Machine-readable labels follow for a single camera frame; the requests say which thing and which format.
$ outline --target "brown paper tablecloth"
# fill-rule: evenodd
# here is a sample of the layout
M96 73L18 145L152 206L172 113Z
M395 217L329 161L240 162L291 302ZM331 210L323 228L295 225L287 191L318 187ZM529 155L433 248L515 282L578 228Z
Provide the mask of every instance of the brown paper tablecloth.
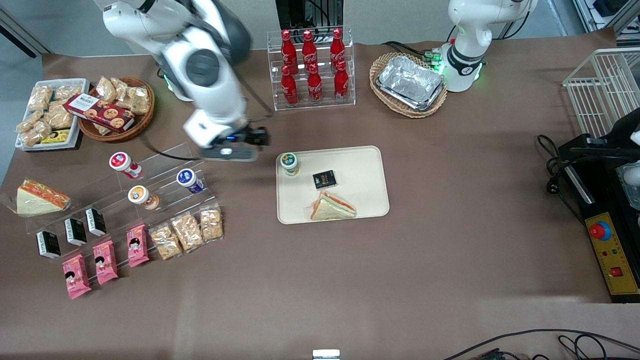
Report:
M410 120L369 88L369 66L391 49L358 45L356 106L278 112L263 123L273 144L258 161L208 166L225 212L223 241L131 269L84 299L68 299L59 264L39 257L24 222L0 210L0 357L308 359L314 348L339 348L349 360L437 359L533 327L637 342L640 306L608 303L583 228L545 193L547 156L534 144L538 133L558 144L579 133L560 83L593 50L614 46L610 31L496 41L469 91ZM151 57L47 55L43 63L47 79L148 81L157 95L152 143L187 140L181 127L193 107L166 89ZM264 51L239 72L271 98ZM249 109L261 115L255 101ZM358 145L381 150L387 216L278 222L278 154ZM152 155L139 140L88 138L74 152L17 151L2 191L30 177L71 192L110 174L107 159L118 150ZM495 345L560 354L550 334Z

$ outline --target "white tray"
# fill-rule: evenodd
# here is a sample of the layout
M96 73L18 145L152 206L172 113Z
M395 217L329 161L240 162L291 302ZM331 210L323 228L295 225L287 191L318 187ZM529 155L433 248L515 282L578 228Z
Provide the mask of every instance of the white tray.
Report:
M300 171L289 176L276 159L278 220L286 225L315 222L309 219L319 190L313 174L333 170L337 186L327 189L356 208L355 218L382 217L389 212L389 197L382 155L375 146L294 152Z
M61 86L73 86L80 85L82 86L82 92L86 93L89 91L89 81L87 79L77 78L77 79L57 79L57 80L43 80L38 81L34 87L36 86L51 86L55 91ZM27 118L28 115L33 113L33 111L29 111L28 109L24 112L23 120ZM71 149L76 146L76 141L78 139L78 134L80 133L80 127L78 126L78 117L74 116L71 121L71 128L69 129L69 136L66 142L59 143L37 143L33 147L26 147L20 141L19 135L16 136L15 139L15 147L16 149L20 149L22 151L42 151L42 150L61 150L61 149Z

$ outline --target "coca-cola bottle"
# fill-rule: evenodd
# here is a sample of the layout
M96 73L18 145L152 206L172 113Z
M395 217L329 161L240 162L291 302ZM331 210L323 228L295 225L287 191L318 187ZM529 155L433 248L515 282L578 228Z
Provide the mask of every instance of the coca-cola bottle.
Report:
M344 44L342 43L342 29L333 29L333 42L331 43L331 71L336 71L338 62L344 61Z
M309 87L309 101L312 105L320 105L322 102L322 79L318 75L318 64L309 64L309 78L307 79Z
M298 73L298 55L296 47L291 42L291 32L284 29L280 34L282 35L282 61L289 67L291 75L295 75Z
M282 80L280 81L282 85L282 92L284 93L284 98L287 100L287 106L294 107L298 105L298 90L296 89L296 80L294 80L293 76L291 76L291 69L282 65Z
M333 77L333 85L335 86L335 100L337 102L344 102L349 93L349 75L346 72L347 63L342 60L336 65L337 72Z
M302 33L302 38L305 43L302 45L302 57L305 62L305 70L309 72L309 65L318 63L318 51L314 44L314 34L311 30L307 29Z

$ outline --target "red emergency stop button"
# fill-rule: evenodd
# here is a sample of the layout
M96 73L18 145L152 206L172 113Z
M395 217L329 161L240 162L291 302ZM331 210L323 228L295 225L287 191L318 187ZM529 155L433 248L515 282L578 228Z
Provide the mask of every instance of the red emergency stop button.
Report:
M621 268L611 268L611 276L613 276L613 277L622 276L622 269Z
M589 227L589 234L596 239L606 241L611 238L611 228L606 222L598 221Z

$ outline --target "wicker basket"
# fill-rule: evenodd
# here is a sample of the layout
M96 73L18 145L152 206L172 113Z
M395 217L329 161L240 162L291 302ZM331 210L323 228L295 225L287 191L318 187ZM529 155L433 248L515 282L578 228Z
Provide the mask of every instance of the wicker basket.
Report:
M389 60L391 60L396 56L402 56L402 55L407 56L409 59L413 60L418 65L429 67L424 61L412 55L403 54L403 53L385 54L383 56L380 56L376 61L374 61L373 65L371 66L371 69L369 70L369 84L371 85L371 89L376 94L376 96L378 96L380 100L382 100L382 102L385 103L385 105L387 105L391 110L395 111L396 113L402 114L412 119L421 119L423 117L427 117L433 114L434 112L436 112L436 110L439 107L441 107L442 103L447 98L446 86L442 89L442 91L440 92L440 95L438 95L438 97L433 101L433 104L431 104L431 106L429 107L429 110L421 112L421 111L415 111L414 109L411 109L407 104L399 101L395 97L392 97L386 92L380 90L380 88L378 88L378 86L376 85L376 78L378 77L378 75L380 75L382 70L385 69L385 67L389 63Z
M131 87L144 86L147 88L147 93L149 94L150 101L149 111L144 115L136 115L133 126L124 133L111 132L105 136L100 135L98 129L93 126L93 122L90 122L86 119L78 118L80 130L82 130L82 132L86 136L89 136L90 138L98 140L100 142L125 142L138 136L151 123L151 119L154 116L154 108L156 106L156 97L154 96L154 91L151 89L151 86L149 86L149 84L147 84L146 82L136 78L120 78L120 80ZM98 93L95 90L95 87L91 89L89 95L97 97Z

